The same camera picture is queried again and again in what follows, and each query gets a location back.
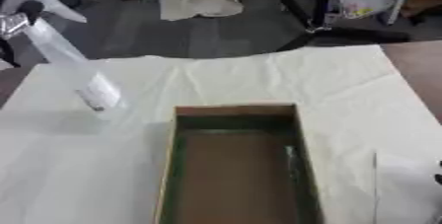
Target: office chair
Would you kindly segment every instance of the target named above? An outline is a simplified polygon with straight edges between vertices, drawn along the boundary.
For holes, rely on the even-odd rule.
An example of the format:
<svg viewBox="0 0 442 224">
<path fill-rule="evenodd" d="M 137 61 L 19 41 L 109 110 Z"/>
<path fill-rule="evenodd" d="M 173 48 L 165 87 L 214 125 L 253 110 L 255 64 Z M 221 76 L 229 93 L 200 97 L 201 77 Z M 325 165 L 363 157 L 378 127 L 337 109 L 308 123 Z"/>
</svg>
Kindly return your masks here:
<svg viewBox="0 0 442 224">
<path fill-rule="evenodd" d="M 327 21 L 330 0 L 316 0 L 313 15 L 309 16 L 294 0 L 281 0 L 281 4 L 303 25 L 304 32 L 276 51 L 296 49 L 307 45 L 317 37 L 346 38 L 371 43 L 392 43 L 409 41 L 409 36 L 397 32 L 332 27 Z"/>
</svg>

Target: table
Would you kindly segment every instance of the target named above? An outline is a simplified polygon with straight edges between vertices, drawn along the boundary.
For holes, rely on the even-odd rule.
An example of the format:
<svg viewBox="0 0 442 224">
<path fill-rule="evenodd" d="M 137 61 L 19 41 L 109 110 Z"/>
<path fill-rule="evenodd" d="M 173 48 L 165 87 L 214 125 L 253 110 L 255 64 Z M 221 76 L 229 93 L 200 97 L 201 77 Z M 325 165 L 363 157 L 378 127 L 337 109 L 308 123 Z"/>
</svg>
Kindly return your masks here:
<svg viewBox="0 0 442 224">
<path fill-rule="evenodd" d="M 385 49 L 403 62 L 410 48 Z M 418 48 L 409 56 L 422 54 Z M 2 219 L 10 212 L 18 213 L 11 218 L 23 219 L 19 213 L 25 208 L 33 224 L 149 223 L 173 107 L 267 102 L 299 105 L 330 223 L 369 223 L 374 216 L 378 223 L 429 223 L 439 214 L 434 202 L 442 191 L 432 177 L 440 170 L 440 123 L 377 45 L 305 47 L 234 59 L 143 56 L 96 63 L 134 104 L 114 123 L 89 116 L 44 65 L 1 111 L 0 170 L 18 171 L 1 180 L 0 194 L 11 199 L 0 207 Z M 422 70 L 399 68 L 421 77 Z M 410 190 L 401 179 L 410 177 L 424 191 Z M 396 211 L 404 207 L 409 210 Z"/>
<path fill-rule="evenodd" d="M 430 111 L 442 123 L 442 40 L 382 45 Z M 31 68 L 0 71 L 0 108 L 31 72 Z"/>
</svg>

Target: floor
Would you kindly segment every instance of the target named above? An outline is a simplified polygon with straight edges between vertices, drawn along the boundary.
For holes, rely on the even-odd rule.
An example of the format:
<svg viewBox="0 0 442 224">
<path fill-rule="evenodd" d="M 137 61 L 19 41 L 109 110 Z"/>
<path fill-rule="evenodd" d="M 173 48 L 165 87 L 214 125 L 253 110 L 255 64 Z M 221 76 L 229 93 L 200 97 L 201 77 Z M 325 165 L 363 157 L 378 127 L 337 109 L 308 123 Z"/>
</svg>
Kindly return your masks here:
<svg viewBox="0 0 442 224">
<path fill-rule="evenodd" d="M 244 13 L 216 19 L 161 21 L 158 4 L 141 0 L 89 2 L 78 9 L 88 18 L 88 24 L 73 23 L 56 16 L 49 19 L 91 59 L 141 55 L 182 58 L 244 56 L 273 52 L 300 34 L 300 25 L 281 11 L 278 0 L 241 1 L 245 5 Z M 301 1 L 306 9 L 313 2 Z M 433 17 L 417 27 L 405 19 L 385 27 L 375 18 L 341 25 L 407 32 L 413 40 L 442 38 L 442 17 Z M 15 38 L 12 44 L 23 65 L 43 62 L 25 37 Z"/>
</svg>

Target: wooden tray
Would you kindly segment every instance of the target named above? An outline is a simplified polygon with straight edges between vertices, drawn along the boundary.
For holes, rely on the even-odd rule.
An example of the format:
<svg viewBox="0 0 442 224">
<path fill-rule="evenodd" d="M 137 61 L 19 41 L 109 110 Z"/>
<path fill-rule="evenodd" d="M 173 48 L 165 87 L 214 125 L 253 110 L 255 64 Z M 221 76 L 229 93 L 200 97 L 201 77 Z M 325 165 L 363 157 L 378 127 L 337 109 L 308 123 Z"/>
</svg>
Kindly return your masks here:
<svg viewBox="0 0 442 224">
<path fill-rule="evenodd" d="M 157 224 L 323 223 L 294 106 L 177 108 Z"/>
</svg>

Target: white spray bottle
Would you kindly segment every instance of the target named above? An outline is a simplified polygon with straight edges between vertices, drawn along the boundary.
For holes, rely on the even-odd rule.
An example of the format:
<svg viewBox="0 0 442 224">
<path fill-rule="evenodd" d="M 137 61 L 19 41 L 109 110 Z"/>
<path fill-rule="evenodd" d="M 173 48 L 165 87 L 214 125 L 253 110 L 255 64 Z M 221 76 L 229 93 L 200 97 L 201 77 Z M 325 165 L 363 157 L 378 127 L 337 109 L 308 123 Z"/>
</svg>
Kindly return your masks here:
<svg viewBox="0 0 442 224">
<path fill-rule="evenodd" d="M 13 13 L 25 1 L 5 0 L 1 12 Z M 43 3 L 44 11 L 76 22 L 86 18 L 58 0 L 34 0 Z M 127 107 L 120 89 L 86 59 L 66 38 L 42 18 L 24 30 L 57 74 L 100 118 L 113 119 Z"/>
</svg>

